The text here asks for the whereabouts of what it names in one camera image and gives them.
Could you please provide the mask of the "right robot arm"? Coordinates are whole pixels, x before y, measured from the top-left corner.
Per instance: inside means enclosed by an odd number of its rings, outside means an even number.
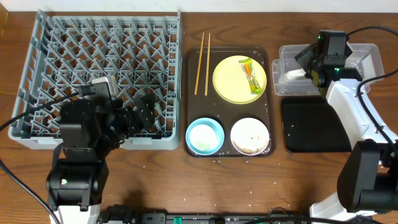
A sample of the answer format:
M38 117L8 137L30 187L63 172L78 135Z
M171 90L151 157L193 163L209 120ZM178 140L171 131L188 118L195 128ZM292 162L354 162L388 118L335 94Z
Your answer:
M336 192L310 207L310 222L347 222L397 210L397 134L382 120L366 85L382 79L347 67L349 34L320 30L295 60L338 115L351 144Z

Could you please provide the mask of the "green orange snack wrapper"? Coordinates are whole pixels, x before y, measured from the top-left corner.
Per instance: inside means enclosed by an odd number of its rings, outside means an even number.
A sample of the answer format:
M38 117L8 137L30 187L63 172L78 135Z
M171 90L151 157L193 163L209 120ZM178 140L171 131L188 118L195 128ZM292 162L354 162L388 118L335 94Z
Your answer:
M240 67L246 75L246 78L249 82L249 87L252 95L258 95L261 93L262 88L257 81L256 73L254 71L254 65L252 64L252 58L246 58L244 60L238 61Z

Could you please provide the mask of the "white plastic cup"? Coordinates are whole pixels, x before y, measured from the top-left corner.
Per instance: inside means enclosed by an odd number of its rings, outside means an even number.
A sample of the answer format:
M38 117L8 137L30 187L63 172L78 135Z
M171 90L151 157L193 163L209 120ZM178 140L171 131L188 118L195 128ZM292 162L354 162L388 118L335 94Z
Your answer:
M188 134L188 140L191 147L200 152L210 151L219 143L214 129L206 124L194 126Z

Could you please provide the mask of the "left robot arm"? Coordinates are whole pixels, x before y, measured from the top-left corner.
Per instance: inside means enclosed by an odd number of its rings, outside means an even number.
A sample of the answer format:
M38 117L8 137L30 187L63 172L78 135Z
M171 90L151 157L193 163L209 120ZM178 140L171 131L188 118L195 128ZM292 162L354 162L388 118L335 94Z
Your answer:
M109 175L107 155L155 121L155 95L134 106L104 96L73 100L60 110L63 142L54 150L46 180L57 223L96 223Z

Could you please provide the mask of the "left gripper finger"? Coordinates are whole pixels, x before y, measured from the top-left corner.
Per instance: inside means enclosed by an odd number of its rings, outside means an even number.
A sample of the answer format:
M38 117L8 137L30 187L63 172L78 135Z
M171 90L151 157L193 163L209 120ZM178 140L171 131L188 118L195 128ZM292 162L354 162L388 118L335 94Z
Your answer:
M154 106L155 95L146 94L140 98L133 99L135 108L133 109L133 131L142 131L151 128L155 122Z
M140 132L140 129L137 126L126 126L123 129L119 130L118 134L118 145L117 147L120 148L122 144L125 143L126 138L130 135L134 135Z

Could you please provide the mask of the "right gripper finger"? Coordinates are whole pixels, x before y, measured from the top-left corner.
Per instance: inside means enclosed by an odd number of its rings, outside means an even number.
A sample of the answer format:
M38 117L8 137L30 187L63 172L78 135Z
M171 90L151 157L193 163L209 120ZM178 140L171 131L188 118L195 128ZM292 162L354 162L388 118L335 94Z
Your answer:
M317 44L313 43L308 46L306 46L303 50L301 50L295 57L294 59L297 62L306 62L311 60L316 56L316 49L317 49Z
M312 63L307 64L304 70L305 70L305 78L313 80L317 76L317 70L314 68Z

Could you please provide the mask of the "white pink bowl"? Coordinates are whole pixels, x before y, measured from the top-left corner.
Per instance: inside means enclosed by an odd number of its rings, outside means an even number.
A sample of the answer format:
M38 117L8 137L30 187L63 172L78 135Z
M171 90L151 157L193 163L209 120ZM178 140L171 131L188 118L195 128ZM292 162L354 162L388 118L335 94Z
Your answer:
M243 118L233 124L230 140L239 153L256 156L265 152L271 143L271 136L262 121L255 118Z

